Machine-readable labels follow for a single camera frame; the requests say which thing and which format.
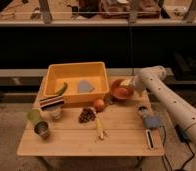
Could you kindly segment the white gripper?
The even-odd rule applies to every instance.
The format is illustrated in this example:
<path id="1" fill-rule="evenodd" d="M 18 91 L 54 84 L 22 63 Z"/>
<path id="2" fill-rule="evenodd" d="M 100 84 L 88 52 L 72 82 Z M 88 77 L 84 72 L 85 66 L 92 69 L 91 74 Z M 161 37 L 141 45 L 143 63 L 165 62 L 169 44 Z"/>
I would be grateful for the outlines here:
<path id="1" fill-rule="evenodd" d="M 123 80 L 120 83 L 120 86 L 125 86 L 125 87 L 134 87 L 136 91 L 138 92 L 142 92 L 146 89 L 146 86 L 144 85 L 144 83 L 142 82 L 142 80 L 140 79 L 140 77 L 138 75 L 136 75 L 133 79 L 126 79 Z"/>

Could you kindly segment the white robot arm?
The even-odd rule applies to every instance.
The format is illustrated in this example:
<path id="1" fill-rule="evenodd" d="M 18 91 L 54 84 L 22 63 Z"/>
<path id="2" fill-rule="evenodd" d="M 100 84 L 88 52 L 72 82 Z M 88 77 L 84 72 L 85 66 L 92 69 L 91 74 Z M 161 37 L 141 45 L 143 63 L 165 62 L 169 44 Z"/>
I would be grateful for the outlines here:
<path id="1" fill-rule="evenodd" d="M 121 84 L 133 88 L 138 93 L 148 88 L 196 146 L 196 108 L 163 83 L 166 75 L 163 66 L 146 67 L 140 69 L 134 77 L 124 79 Z M 191 171 L 196 171 L 196 150 Z"/>

